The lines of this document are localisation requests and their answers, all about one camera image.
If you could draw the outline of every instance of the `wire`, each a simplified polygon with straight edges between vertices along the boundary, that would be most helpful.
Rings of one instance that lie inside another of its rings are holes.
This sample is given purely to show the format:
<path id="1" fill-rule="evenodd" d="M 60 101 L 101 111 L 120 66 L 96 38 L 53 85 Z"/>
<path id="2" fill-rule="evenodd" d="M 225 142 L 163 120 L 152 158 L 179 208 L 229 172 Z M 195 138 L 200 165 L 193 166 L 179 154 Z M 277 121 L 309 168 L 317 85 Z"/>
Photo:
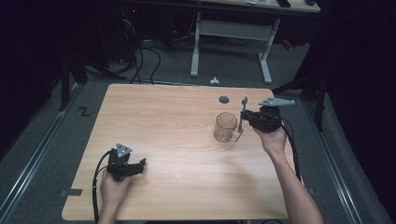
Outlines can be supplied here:
<path id="1" fill-rule="evenodd" d="M 144 50 L 151 51 L 151 52 L 155 53 L 155 54 L 158 56 L 158 63 L 157 63 L 157 65 L 155 66 L 154 70 L 151 72 L 150 77 L 149 77 L 150 82 L 151 82 L 152 85 L 154 85 L 154 80 L 153 80 L 154 73 L 157 71 L 158 67 L 159 67 L 160 64 L 161 64 L 161 55 L 160 55 L 157 51 L 151 49 L 151 48 L 154 48 L 155 46 L 151 46 L 150 48 L 144 48 Z M 129 84 L 134 83 L 134 79 L 135 79 L 136 77 L 139 78 L 139 84 L 142 84 L 142 81 L 141 81 L 141 79 L 140 79 L 139 72 L 140 72 L 140 69 L 141 69 L 142 66 L 143 66 L 143 48 L 141 48 L 141 46 L 140 46 L 139 49 L 140 49 L 139 51 L 140 51 L 140 58 L 141 58 L 140 66 L 139 66 L 138 68 L 136 67 L 136 73 L 134 74 L 134 77 L 132 78 L 132 80 L 131 80 L 131 82 L 130 82 Z"/>
<path id="2" fill-rule="evenodd" d="M 274 219 L 264 220 L 264 222 L 262 222 L 262 224 L 265 224 L 265 223 L 267 223 L 267 222 L 269 222 L 269 221 L 275 221 L 275 222 L 277 222 L 277 223 L 282 224 L 282 222 L 280 222 L 279 220 L 274 220 Z"/>
<path id="3" fill-rule="evenodd" d="M 291 126 L 291 124 L 290 124 L 290 122 L 289 122 L 288 120 L 286 120 L 286 119 L 284 119 L 284 118 L 282 118 L 282 119 L 285 120 L 285 121 L 288 123 L 288 125 L 289 125 L 289 127 L 290 127 L 290 130 L 291 130 L 291 138 L 294 139 L 294 130 L 293 130 L 293 126 Z"/>
<path id="4" fill-rule="evenodd" d="M 99 212 L 98 212 L 98 202 L 97 202 L 97 195 L 96 195 L 96 182 L 97 182 L 97 176 L 99 173 L 105 168 L 102 168 L 99 170 L 100 165 L 102 164 L 103 159 L 110 154 L 110 151 L 107 151 L 105 155 L 102 156 L 102 158 L 99 160 L 98 165 L 96 166 L 95 174 L 93 175 L 93 181 L 92 181 L 92 204 L 93 204 L 93 215 L 95 218 L 95 223 L 98 223 L 99 221 Z"/>
<path id="5" fill-rule="evenodd" d="M 289 138 L 290 145 L 291 145 L 291 151 L 293 153 L 293 162 L 294 162 L 294 170 L 296 172 L 297 178 L 301 181 L 301 174 L 300 174 L 300 165 L 298 163 L 298 155 L 297 155 L 297 149 L 296 146 L 294 145 L 294 140 L 291 137 L 289 131 L 286 129 L 286 127 L 282 124 L 281 127 L 285 131 L 286 135 Z"/>
<path id="6" fill-rule="evenodd" d="M 191 33 L 193 25 L 195 24 L 196 16 L 197 16 L 197 13 L 195 12 L 194 15 L 192 16 L 192 21 L 191 21 L 191 25 L 190 25 L 189 31 L 187 31 L 187 33 L 184 34 L 181 38 L 175 39 L 174 41 L 182 40 L 182 39 L 189 38 L 189 37 L 193 36 L 193 35 L 190 35 L 190 33 Z"/>
<path id="7" fill-rule="evenodd" d="M 140 59 L 141 59 L 141 61 L 140 61 L 140 66 L 139 66 L 139 67 L 136 67 L 136 73 L 134 73 L 134 77 L 132 78 L 132 80 L 131 80 L 131 82 L 130 82 L 129 84 L 134 83 L 134 79 L 135 79 L 136 77 L 139 78 L 139 84 L 142 84 L 142 81 L 141 81 L 140 75 L 139 75 L 139 71 L 140 71 L 140 69 L 141 69 L 142 66 L 143 66 L 143 52 L 142 52 L 141 44 L 139 45 L 139 52 L 140 52 Z"/>
<path id="8" fill-rule="evenodd" d="M 160 56 L 159 53 L 157 53 L 157 52 L 156 52 L 155 50 L 153 50 L 153 49 L 147 49 L 147 50 L 149 50 L 149 51 L 151 51 L 151 52 L 157 54 L 157 56 L 158 56 L 158 63 L 157 63 L 157 66 L 154 68 L 154 71 L 152 71 L 151 75 L 149 76 L 149 79 L 150 79 L 150 81 L 151 81 L 151 84 L 154 85 L 154 80 L 152 79 L 152 77 L 154 76 L 155 71 L 157 71 L 158 67 L 160 66 L 160 63 L 161 63 L 161 56 Z"/>

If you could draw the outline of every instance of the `gray carpet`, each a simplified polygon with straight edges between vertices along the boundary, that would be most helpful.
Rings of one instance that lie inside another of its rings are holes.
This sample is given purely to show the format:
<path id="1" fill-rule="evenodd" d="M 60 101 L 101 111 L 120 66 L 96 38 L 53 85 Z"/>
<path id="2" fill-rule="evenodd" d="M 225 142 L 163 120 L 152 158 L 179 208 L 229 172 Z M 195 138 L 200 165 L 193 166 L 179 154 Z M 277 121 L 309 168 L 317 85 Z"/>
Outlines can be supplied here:
<path id="1" fill-rule="evenodd" d="M 259 51 L 257 49 L 260 49 L 258 47 L 260 43 L 243 47 L 223 43 L 219 48 L 217 48 L 218 43 L 203 44 L 199 76 L 195 78 L 190 77 L 192 48 L 190 42 L 177 43 L 172 48 L 159 43 L 154 45 L 153 42 L 144 44 L 146 47 L 153 46 L 151 49 L 161 55 L 160 66 L 153 75 L 156 84 L 166 82 L 210 86 L 212 85 L 210 80 L 216 77 L 220 81 L 218 86 L 274 89 L 293 79 L 309 49 L 308 45 L 290 50 L 274 45 L 268 56 L 269 69 L 273 77 L 273 84 L 269 86 L 263 82 L 256 54 L 250 53 L 251 50 Z M 144 82 L 148 82 L 159 58 L 152 51 L 144 49 L 143 59 L 143 67 L 139 74 Z M 122 65 L 111 64 L 113 70 L 120 67 Z M 70 189 L 72 185 L 106 88 L 110 83 L 129 83 L 134 72 L 133 68 L 123 74 L 127 77 L 124 81 L 90 75 L 88 83 L 74 91 L 75 101 L 70 105 L 58 131 L 53 135 L 47 154 L 33 173 L 34 176 L 25 192 L 16 200 L 18 202 L 16 206 L 11 207 L 12 213 L 7 223 L 69 223 L 62 219 L 66 198 L 62 197 L 61 193 Z M 19 140 L 0 163 L 2 202 L 35 153 L 48 127 L 59 115 L 58 109 L 61 105 L 59 84 L 52 93 L 51 99 L 32 117 Z M 351 223 L 350 215 L 339 198 L 316 127 L 312 125 L 312 118 L 307 111 L 310 104 L 300 102 L 298 93 L 299 91 L 286 91 L 278 97 L 294 99 L 297 102 L 296 105 L 282 107 L 281 114 L 293 127 L 305 186 L 317 202 L 326 223 Z M 81 116 L 81 107 L 87 108 L 88 117 Z M 323 128 L 323 135 L 358 209 L 361 220 L 355 223 L 391 223 L 344 137 L 329 98 L 326 99 Z"/>

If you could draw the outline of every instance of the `hand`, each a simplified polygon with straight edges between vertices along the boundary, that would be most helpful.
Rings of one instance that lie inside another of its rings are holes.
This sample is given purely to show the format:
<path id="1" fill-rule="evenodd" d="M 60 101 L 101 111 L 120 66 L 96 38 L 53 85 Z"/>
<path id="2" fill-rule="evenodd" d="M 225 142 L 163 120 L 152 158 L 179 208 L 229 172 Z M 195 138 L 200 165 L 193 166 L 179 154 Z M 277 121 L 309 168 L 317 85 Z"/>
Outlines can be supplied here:
<path id="1" fill-rule="evenodd" d="M 104 206 L 118 207 L 124 199 L 128 190 L 131 177 L 126 176 L 121 182 L 114 180 L 113 175 L 105 169 L 103 171 L 100 192 Z"/>
<path id="2" fill-rule="evenodd" d="M 271 159 L 285 157 L 287 135 L 282 128 L 278 128 L 272 133 L 263 133 L 255 128 L 253 130 L 259 135 L 262 140 L 262 147 Z"/>
<path id="3" fill-rule="evenodd" d="M 121 182 L 114 180 L 113 175 L 105 169 L 102 175 L 100 193 L 103 206 L 99 216 L 98 224 L 114 223 L 116 214 L 131 183 L 131 176 L 126 176 Z"/>

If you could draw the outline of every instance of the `white table leg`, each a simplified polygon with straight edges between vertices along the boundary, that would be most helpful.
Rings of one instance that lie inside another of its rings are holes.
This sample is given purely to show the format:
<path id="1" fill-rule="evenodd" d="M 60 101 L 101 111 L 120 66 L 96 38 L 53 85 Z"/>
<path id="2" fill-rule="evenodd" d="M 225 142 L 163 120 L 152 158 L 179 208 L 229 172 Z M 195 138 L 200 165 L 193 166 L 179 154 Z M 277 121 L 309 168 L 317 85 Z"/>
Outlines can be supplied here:
<path id="1" fill-rule="evenodd" d="M 195 42 L 194 51 L 192 52 L 191 73 L 192 77 L 198 76 L 199 65 L 199 35 L 201 31 L 201 12 L 197 12 L 197 22 L 195 24 Z"/>
<path id="2" fill-rule="evenodd" d="M 267 40 L 267 44 L 265 46 L 264 53 L 259 54 L 260 65 L 262 66 L 262 75 L 264 76 L 264 82 L 266 84 L 272 83 L 271 74 L 270 74 L 270 71 L 268 69 L 268 64 L 267 64 L 267 56 L 268 56 L 268 53 L 270 52 L 271 46 L 274 42 L 274 38 L 275 38 L 277 27 L 278 27 L 279 23 L 280 23 L 280 19 L 275 20 L 274 25 L 271 30 L 271 33 Z"/>

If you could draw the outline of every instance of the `tabletop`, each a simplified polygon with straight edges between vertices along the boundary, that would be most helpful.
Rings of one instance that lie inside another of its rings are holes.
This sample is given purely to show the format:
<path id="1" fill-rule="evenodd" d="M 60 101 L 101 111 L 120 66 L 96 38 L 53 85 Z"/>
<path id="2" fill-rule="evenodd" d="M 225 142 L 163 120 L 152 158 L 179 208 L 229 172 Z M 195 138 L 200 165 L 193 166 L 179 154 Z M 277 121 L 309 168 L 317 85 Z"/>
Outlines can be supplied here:
<path id="1" fill-rule="evenodd" d="M 247 109 L 259 111 L 259 101 L 272 95 L 267 89 L 110 85 L 72 185 L 82 193 L 68 196 L 63 218 L 93 220 L 93 173 L 117 143 L 133 150 L 129 163 L 147 159 L 144 173 L 133 176 L 119 220 L 288 218 L 274 166 L 248 122 L 237 142 L 214 137 L 219 113 L 239 122 L 244 96 Z M 285 153 L 294 167 L 289 141 Z"/>

